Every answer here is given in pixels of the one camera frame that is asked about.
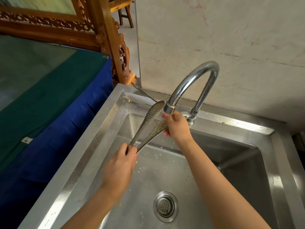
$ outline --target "stainless steel sink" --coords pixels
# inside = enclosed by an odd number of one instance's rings
[[[100,186],[104,163],[120,143],[131,141],[152,104],[119,84],[20,228],[61,227]],[[177,110],[193,105],[181,99]],[[305,172],[284,124],[203,105],[191,133],[271,228],[304,228]],[[100,228],[212,228],[188,163],[171,138],[159,135],[140,151],[127,191]]]

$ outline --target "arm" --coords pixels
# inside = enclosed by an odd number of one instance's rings
[[[120,200],[132,178],[137,148],[132,147],[125,155],[126,149],[127,144],[122,143],[103,168],[101,187],[61,229],[98,228],[113,205]]]
[[[163,114],[169,132],[187,159],[194,180],[207,206],[213,226],[234,229],[270,229],[264,219],[220,173],[193,140],[189,125],[180,113]]]

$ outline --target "chrome faucet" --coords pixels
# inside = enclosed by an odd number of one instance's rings
[[[177,107],[177,103],[180,100],[181,96],[184,94],[184,92],[204,73],[207,73],[208,71],[211,71],[210,77],[205,84],[201,95],[199,99],[197,100],[195,106],[192,108],[192,110],[189,112],[188,115],[188,122],[189,125],[193,125],[195,123],[195,119],[197,117],[197,114],[199,112],[199,109],[204,101],[204,99],[207,97],[209,91],[211,90],[213,84],[216,81],[216,78],[219,73],[219,64],[215,61],[208,61],[200,66],[196,67],[191,73],[187,75],[187,77],[184,78],[184,80],[179,84],[179,86],[176,88],[176,90],[171,95],[170,99],[166,102],[166,105],[164,106],[164,112],[167,114],[172,114]]]

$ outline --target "sink drain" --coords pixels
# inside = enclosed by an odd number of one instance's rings
[[[176,218],[179,205],[176,197],[172,193],[162,191],[155,197],[153,209],[160,221],[169,223]]]

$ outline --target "carved wooden frame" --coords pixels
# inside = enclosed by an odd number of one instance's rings
[[[129,49],[111,16],[108,0],[72,0],[76,15],[0,6],[0,34],[109,54],[112,74],[130,84]]]

